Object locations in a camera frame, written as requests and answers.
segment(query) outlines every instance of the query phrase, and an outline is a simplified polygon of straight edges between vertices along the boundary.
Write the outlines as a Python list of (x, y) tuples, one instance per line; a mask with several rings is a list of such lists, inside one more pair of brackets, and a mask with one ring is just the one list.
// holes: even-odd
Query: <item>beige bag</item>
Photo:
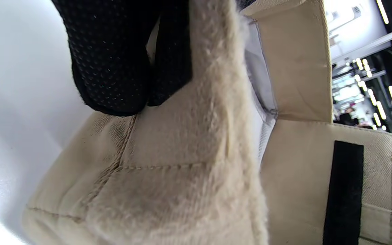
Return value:
[(279, 111), (261, 163), (271, 244), (392, 244), (392, 135), (331, 123), (322, 1), (260, 0), (244, 13)]
[(235, 3), (190, 0), (193, 80), (140, 115), (94, 113), (28, 203), (32, 240), (322, 244), (333, 148), (344, 141), (364, 147), (357, 241), (392, 244), (392, 136), (330, 123), (321, 0), (262, 0), (243, 13), (255, 19), (276, 99), (260, 173)]
[(38, 244), (267, 244), (234, 0), (190, 0), (193, 79), (137, 116), (94, 113), (31, 197)]

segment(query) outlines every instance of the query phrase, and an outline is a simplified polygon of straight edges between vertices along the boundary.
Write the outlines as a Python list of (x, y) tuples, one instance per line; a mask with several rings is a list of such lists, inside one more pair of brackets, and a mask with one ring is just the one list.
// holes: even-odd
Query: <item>stitching seam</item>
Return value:
[(46, 211), (45, 209), (41, 209), (41, 208), (32, 208), (32, 207), (27, 206), (27, 209), (31, 210), (31, 211), (45, 213), (45, 214), (48, 214), (48, 215), (53, 216), (53, 217), (67, 218), (67, 219), (72, 220), (75, 223), (81, 223), (81, 222), (84, 221), (84, 219), (81, 218), (81, 217), (76, 217), (76, 216), (72, 216), (72, 215), (68, 215), (68, 214), (56, 214), (56, 213), (53, 213), (53, 212), (50, 212), (50, 211)]

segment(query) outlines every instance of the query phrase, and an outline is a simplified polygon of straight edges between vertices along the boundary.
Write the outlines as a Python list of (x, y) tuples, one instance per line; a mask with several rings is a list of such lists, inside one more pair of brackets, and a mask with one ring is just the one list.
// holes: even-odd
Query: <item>white surface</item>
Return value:
[[(374, 40), (386, 34), (385, 27), (381, 20), (381, 13), (375, 4), (375, 0), (325, 0), (325, 5), (342, 6), (361, 6), (361, 16), (354, 19), (342, 27), (336, 29), (330, 34), (330, 37), (338, 35), (335, 38), (338, 45), (331, 47), (331, 57), (334, 63), (342, 66), (346, 63), (345, 58), (349, 60), (362, 58), (361, 51), (350, 53), (360, 47), (373, 42)], [(390, 44), (375, 47), (376, 51), (387, 48)]]
[(51, 1), (0, 0), (0, 244), (19, 243), (4, 227), (23, 238), (28, 197), (90, 113)]

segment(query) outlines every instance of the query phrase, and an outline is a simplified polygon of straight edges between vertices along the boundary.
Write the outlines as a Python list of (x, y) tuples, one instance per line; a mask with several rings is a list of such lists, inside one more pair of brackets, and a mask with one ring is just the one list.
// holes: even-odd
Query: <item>beige fabric strap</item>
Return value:
[(369, 242), (392, 245), (392, 211), (364, 204), (360, 237)]
[[(270, 6), (277, 1), (263, 3)], [(250, 17), (260, 31), (279, 118), (332, 121), (331, 61), (322, 0)]]
[(392, 244), (392, 135), (288, 120), (276, 122), (261, 165), (271, 244), (322, 243), (334, 141), (364, 146), (361, 234)]
[(264, 16), (299, 6), (306, 0), (257, 0), (242, 11), (244, 15)]

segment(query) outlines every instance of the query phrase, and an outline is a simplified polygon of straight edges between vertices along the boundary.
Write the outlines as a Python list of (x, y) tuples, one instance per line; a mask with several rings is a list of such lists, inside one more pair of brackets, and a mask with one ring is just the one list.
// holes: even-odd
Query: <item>black strap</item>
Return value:
[(323, 245), (358, 245), (364, 146), (335, 141)]

